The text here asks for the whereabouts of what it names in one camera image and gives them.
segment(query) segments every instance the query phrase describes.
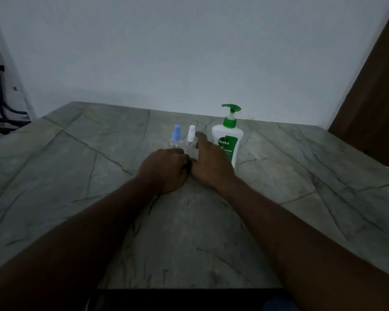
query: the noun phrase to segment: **white spray nozzle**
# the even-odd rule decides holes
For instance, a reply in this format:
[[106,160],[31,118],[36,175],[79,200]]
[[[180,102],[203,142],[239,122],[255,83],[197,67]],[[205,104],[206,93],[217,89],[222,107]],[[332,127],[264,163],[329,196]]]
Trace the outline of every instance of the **white spray nozzle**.
[[187,133],[187,140],[189,142],[193,142],[196,137],[196,127],[194,125],[191,125],[189,127],[189,132]]

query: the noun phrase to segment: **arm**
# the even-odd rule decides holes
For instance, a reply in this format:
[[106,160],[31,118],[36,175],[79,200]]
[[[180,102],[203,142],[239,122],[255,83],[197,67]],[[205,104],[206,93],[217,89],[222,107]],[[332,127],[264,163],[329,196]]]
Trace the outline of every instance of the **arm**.
[[181,149],[152,153],[132,180],[6,262],[0,310],[80,310],[140,209],[155,195],[180,188],[188,161]]
[[235,176],[219,146],[199,140],[192,174],[244,221],[302,311],[389,310],[389,275],[353,255]]

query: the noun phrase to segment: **green label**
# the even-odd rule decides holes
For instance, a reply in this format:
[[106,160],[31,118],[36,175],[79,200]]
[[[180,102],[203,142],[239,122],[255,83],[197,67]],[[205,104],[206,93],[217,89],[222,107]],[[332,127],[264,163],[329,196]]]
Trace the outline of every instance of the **green label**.
[[228,155],[229,160],[232,162],[233,150],[235,149],[237,138],[226,135],[218,140],[218,145]]

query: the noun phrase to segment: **marble tabletop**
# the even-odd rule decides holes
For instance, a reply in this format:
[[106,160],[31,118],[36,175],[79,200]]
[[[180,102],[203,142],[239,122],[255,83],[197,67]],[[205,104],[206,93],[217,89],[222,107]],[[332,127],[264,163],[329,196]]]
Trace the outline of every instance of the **marble tabletop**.
[[[133,177],[174,124],[211,136],[222,118],[72,102],[0,139],[0,265]],[[389,169],[310,125],[238,120],[236,172],[389,273]],[[154,199],[125,235],[100,288],[280,287],[217,193],[191,177]]]

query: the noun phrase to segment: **green pump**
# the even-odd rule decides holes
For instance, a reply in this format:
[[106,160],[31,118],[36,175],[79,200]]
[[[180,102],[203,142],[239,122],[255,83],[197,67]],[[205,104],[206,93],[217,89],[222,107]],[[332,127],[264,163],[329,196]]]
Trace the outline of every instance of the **green pump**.
[[236,118],[233,114],[240,111],[241,107],[234,104],[223,104],[222,107],[229,107],[231,109],[231,114],[223,120],[223,126],[228,129],[233,129],[236,126]]

